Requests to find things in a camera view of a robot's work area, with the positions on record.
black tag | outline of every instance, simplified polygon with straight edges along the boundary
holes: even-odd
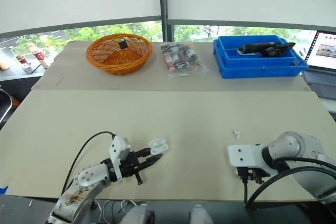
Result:
[[[124,48],[128,48],[128,45],[126,43],[126,40],[122,41],[122,42],[119,42],[119,47],[121,49],[124,49]]]

blue storage bin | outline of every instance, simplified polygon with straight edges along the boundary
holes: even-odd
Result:
[[[237,50],[224,51],[226,49],[239,48],[243,44],[261,42],[279,42],[281,45],[287,42],[276,35],[257,36],[220,36],[218,37],[218,49],[222,51],[223,59],[227,67],[252,67],[252,66],[289,66],[296,58],[293,50],[288,50],[282,57],[264,58],[261,54],[241,55]]]
[[[255,78],[255,77],[287,77],[297,76],[301,71],[308,69],[308,65],[298,55],[290,66],[262,66],[262,67],[238,67],[226,66],[221,55],[219,41],[214,40],[214,55],[219,67],[219,73],[223,79],[230,78]]]

woven basket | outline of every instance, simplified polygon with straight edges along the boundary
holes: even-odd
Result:
[[[140,69],[152,51],[152,44],[141,36],[112,34],[92,43],[86,58],[96,68],[122,76]]]

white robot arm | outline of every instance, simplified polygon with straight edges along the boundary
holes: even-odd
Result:
[[[130,151],[126,138],[115,136],[110,147],[111,158],[98,165],[78,172],[69,188],[61,195],[52,209],[47,224],[80,224],[89,211],[95,197],[111,182],[135,175],[138,185],[142,184],[139,171],[153,165],[162,154],[151,155],[151,148]],[[140,163],[138,158],[148,157]]]
[[[260,184],[263,183],[262,177],[297,167],[318,167],[336,172],[334,170],[336,161],[327,157],[321,143],[312,136],[296,132],[285,132],[268,145],[231,145],[228,152],[231,164],[252,170],[253,173],[249,174],[249,179]],[[303,162],[305,158],[318,163],[321,163],[319,161],[326,162],[330,165],[326,167],[312,162]],[[293,176],[316,200],[335,208],[336,180],[334,177],[317,171],[299,172]]]

white tabletop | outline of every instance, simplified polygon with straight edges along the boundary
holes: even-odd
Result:
[[[143,185],[129,177],[98,198],[242,200],[227,147],[269,143],[288,130],[315,136],[336,158],[335,122],[313,92],[33,90],[0,131],[0,187],[59,197],[76,153],[103,130],[127,137],[135,151],[165,136],[170,150],[141,172]],[[110,144],[108,135],[92,140],[75,170],[109,157]],[[250,192],[257,187],[249,183]],[[258,199],[313,198],[289,176]]]
[[[160,50],[153,43],[153,55],[137,72],[115,76],[92,66],[85,57],[91,42],[68,43],[33,89],[63,90],[152,90],[152,91],[310,91],[301,76],[279,78],[222,79],[211,42],[194,47],[209,72],[201,76],[170,79]]]

